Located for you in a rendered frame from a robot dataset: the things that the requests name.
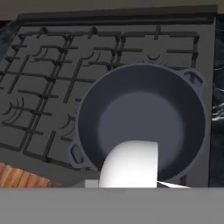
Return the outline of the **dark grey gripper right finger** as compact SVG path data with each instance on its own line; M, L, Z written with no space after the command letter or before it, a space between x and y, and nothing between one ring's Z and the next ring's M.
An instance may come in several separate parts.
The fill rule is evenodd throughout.
M157 186L167 187L167 188L191 188L191 187L185 186L185 185L177 185L177 184L162 182L162 181L157 181Z

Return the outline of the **white rounded cylinder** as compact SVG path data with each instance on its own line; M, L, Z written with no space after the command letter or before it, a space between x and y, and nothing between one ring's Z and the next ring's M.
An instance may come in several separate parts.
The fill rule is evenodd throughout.
M128 141L118 144L101 168L100 188L156 188L158 143Z

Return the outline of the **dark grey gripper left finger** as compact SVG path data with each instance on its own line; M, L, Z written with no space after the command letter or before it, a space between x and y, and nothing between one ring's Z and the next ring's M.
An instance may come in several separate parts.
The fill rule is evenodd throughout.
M72 181L72 187L75 188L97 188L99 184L99 174L84 174Z

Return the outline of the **dark grey two-handled pot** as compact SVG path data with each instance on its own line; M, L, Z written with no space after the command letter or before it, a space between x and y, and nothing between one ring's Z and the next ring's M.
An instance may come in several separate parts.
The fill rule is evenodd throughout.
M194 69L144 63L120 66L83 96L68 148L72 167L102 167L118 144L158 143L158 178L184 176L203 151L207 112L200 96L203 77Z

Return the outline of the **dark grey gas hob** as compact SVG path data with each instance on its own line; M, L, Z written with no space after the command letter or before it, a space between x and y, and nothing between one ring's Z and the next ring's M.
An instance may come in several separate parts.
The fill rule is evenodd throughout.
M208 184L214 72L213 5L23 14L0 60L0 163L72 186L94 166L68 159L83 96L108 72L144 63L203 77L203 151L180 178Z

